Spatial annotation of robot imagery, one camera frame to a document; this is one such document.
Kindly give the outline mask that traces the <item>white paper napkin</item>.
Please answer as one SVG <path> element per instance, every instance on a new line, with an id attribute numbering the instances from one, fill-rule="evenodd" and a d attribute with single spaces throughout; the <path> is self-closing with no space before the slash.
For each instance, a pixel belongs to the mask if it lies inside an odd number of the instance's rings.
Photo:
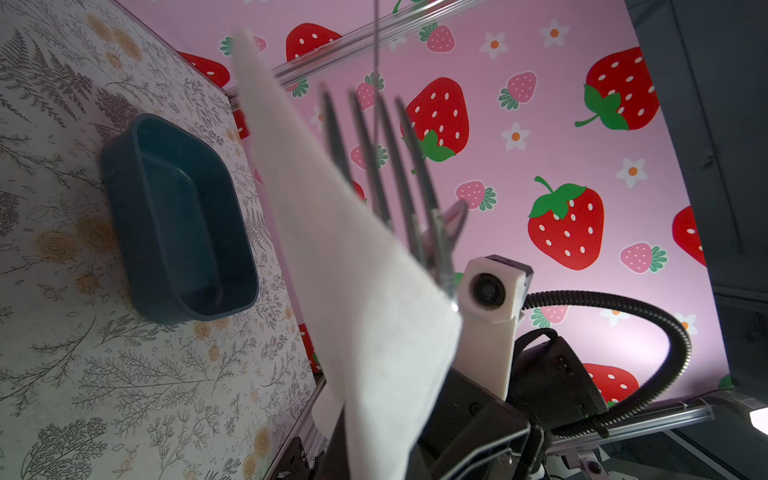
<path id="1" fill-rule="evenodd" d="M 354 479 L 402 479 L 442 388 L 462 320 L 360 200 L 290 105 L 252 32 L 232 63 L 250 155 L 326 381 L 342 404 Z"/>

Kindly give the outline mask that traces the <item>silver metal fork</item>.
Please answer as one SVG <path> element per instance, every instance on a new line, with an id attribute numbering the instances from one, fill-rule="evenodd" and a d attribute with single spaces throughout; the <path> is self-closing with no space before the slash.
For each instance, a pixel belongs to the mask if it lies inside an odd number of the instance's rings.
<path id="1" fill-rule="evenodd" d="M 402 153 L 395 136 L 397 125 L 391 119 L 385 102 L 374 96 L 375 132 L 382 132 L 389 148 L 392 175 L 396 185 L 397 202 L 401 209 L 407 246 L 414 260 L 432 276 L 437 286 L 453 302 L 458 300 L 458 285 L 452 253 L 468 215 L 468 205 L 457 201 L 449 212 L 455 226 L 450 228 L 440 207 L 432 178 L 428 172 L 420 142 L 412 129 L 404 133 L 406 152 Z M 390 231 L 395 230 L 390 202 L 382 174 L 376 166 L 376 152 L 367 128 L 361 104 L 354 93 L 349 94 L 355 131 L 366 163 L 371 189 L 373 212 Z"/>

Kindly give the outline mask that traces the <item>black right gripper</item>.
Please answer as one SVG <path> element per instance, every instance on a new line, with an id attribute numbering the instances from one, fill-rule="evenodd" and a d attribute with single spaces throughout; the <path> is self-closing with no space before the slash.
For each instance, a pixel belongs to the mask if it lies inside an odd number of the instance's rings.
<path id="1" fill-rule="evenodd" d="M 416 443 L 418 479 L 529 479 L 540 426 L 456 370 Z"/>

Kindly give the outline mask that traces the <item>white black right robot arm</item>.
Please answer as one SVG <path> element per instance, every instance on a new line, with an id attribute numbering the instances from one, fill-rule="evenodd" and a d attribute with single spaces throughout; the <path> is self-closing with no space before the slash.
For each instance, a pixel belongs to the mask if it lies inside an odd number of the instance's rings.
<path id="1" fill-rule="evenodd" d="M 410 479 L 488 479 L 504 473 L 529 479 L 543 469 L 554 438 L 596 433 L 608 437 L 611 426 L 641 412 L 687 368 L 692 345 L 682 324 L 645 302 L 607 293 L 560 290 L 529 295 L 525 309 L 536 307 L 612 307 L 660 328 L 669 341 L 659 369 L 628 396 L 603 398 L 587 367 L 555 330 L 530 331 L 516 342 L 503 363 L 510 380 L 493 394 L 451 369 L 417 446 Z"/>

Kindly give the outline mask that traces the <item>teal plastic utensil tray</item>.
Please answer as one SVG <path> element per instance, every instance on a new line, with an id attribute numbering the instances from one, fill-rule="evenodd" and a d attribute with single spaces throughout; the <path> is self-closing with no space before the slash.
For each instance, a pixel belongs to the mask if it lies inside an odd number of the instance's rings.
<path id="1" fill-rule="evenodd" d="M 204 141 L 140 114 L 102 148 L 133 304 L 161 325 L 250 309 L 259 278 L 229 170 Z"/>

